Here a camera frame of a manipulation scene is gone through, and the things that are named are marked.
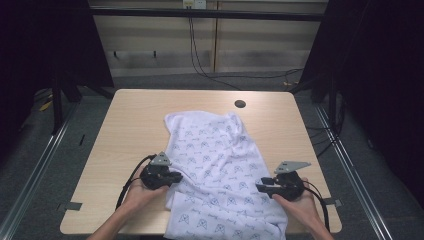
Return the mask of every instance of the wooden table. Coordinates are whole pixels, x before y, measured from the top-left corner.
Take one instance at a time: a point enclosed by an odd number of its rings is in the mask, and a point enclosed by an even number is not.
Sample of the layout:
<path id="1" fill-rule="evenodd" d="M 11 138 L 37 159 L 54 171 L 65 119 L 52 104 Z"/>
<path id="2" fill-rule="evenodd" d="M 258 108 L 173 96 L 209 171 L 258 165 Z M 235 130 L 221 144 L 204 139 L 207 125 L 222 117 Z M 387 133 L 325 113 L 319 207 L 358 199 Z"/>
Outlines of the wooden table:
<path id="1" fill-rule="evenodd" d="M 243 100 L 246 107 L 235 106 Z M 93 233 L 115 210 L 122 186 L 134 167 L 147 155 L 164 151 L 169 133 L 164 117 L 171 112 L 202 110 L 215 114 L 233 111 L 256 141 L 271 176 L 285 160 L 312 165 L 298 171 L 330 197 L 324 176 L 293 95 L 282 92 L 119 90 L 100 129 L 71 202 L 82 203 L 79 211 L 68 210 L 60 226 L 64 234 Z M 322 216 L 318 201 L 317 209 Z M 333 205 L 328 206 L 332 232 L 341 230 Z M 151 202 L 121 230 L 125 234 L 163 234 L 170 212 L 165 195 Z M 287 233 L 306 230 L 289 216 Z"/>

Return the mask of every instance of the silver bracket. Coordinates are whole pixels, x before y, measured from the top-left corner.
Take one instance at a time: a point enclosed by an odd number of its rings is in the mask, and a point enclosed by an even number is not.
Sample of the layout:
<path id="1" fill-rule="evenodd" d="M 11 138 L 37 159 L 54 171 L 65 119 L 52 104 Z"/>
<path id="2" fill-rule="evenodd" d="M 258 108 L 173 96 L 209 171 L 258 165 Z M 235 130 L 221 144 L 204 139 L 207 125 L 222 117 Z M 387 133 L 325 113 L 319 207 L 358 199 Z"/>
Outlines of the silver bracket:
<path id="1" fill-rule="evenodd" d="M 171 166 L 172 163 L 169 161 L 168 156 L 164 152 L 160 152 L 158 155 L 156 155 L 155 158 L 153 158 L 152 161 L 150 161 L 151 165 L 156 166 Z"/>
<path id="2" fill-rule="evenodd" d="M 284 161 L 278 165 L 277 169 L 275 169 L 275 174 L 280 173 L 289 173 L 294 172 L 298 169 L 310 166 L 311 163 L 309 162 L 294 162 L 294 161 Z"/>

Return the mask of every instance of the printed pattern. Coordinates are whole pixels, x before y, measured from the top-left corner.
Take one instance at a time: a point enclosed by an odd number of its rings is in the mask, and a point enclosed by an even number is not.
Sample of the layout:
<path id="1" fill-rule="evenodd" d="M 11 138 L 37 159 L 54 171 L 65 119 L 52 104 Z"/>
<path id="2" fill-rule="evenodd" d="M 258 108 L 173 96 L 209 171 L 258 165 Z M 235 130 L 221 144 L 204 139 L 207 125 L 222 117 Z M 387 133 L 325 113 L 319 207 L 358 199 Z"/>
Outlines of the printed pattern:
<path id="1" fill-rule="evenodd" d="M 184 176 L 167 193 L 166 238 L 285 239 L 287 217 L 256 189 L 269 173 L 236 114 L 180 112 L 165 123 L 171 171 Z"/>

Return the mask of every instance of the gray floor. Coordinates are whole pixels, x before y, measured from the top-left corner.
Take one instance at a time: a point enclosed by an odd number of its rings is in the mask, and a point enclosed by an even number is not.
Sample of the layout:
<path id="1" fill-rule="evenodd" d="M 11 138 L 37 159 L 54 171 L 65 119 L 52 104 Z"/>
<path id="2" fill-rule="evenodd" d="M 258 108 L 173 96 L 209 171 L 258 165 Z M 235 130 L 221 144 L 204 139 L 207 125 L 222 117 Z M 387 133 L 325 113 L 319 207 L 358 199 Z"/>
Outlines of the gray floor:
<path id="1" fill-rule="evenodd" d="M 295 86 L 301 72 L 282 77 L 284 72 L 242 72 L 226 73 L 232 77 L 219 78 L 242 90 L 286 91 Z M 275 78 L 253 79 L 246 76 L 277 76 Z M 199 76 L 198 74 L 173 74 L 114 78 L 116 88 L 163 88 L 163 89 L 222 89 L 234 88 Z M 35 195 L 18 225 L 13 239 L 85 239 L 86 236 L 69 236 L 60 232 L 60 222 L 64 213 L 57 210 L 61 203 L 69 202 L 85 162 L 95 142 L 97 133 L 110 105 L 110 100 L 81 88 L 83 99 L 69 121 L 67 131 L 57 148 L 48 169 L 43 176 Z M 34 166 L 37 164 L 52 130 L 52 108 L 38 111 L 47 93 L 37 96 L 31 116 L 24 124 L 16 147 L 9 155 L 9 161 L 0 170 L 0 219 L 16 201 Z M 302 91 L 295 95 L 305 126 L 308 127 L 311 142 L 320 153 L 330 143 L 322 127 L 316 105 L 310 100 L 310 92 Z M 70 103 L 64 102 L 65 109 Z M 326 100 L 321 104 L 327 106 Z M 423 239 L 424 213 L 414 202 L 401 182 L 387 168 L 384 158 L 378 151 L 368 146 L 367 135 L 361 130 L 347 109 L 340 139 L 349 153 L 355 170 L 362 178 L 367 191 L 381 213 L 393 239 Z M 370 224 L 364 207 L 352 187 L 346 171 L 333 148 L 329 148 L 318 158 L 330 192 L 343 205 L 337 208 L 343 224 L 341 232 L 334 234 L 336 239 L 378 239 Z M 119 236 L 119 239 L 138 239 L 136 236 Z M 287 239 L 310 239 L 308 235 L 288 235 Z"/>

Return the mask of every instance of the forearm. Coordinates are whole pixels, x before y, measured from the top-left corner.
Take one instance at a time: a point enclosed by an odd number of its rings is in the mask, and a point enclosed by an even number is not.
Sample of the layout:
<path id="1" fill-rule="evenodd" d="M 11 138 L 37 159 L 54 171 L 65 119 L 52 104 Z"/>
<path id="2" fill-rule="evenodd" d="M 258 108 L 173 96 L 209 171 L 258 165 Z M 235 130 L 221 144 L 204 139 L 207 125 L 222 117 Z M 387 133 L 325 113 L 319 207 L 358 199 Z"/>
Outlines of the forearm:
<path id="1" fill-rule="evenodd" d="M 333 240 L 333 236 L 325 227 L 321 219 L 310 219 L 306 224 L 306 227 L 310 231 L 311 235 L 315 240 Z"/>
<path id="2" fill-rule="evenodd" d="M 119 207 L 87 240 L 115 239 L 119 230 L 131 217 L 132 211 L 126 206 Z"/>

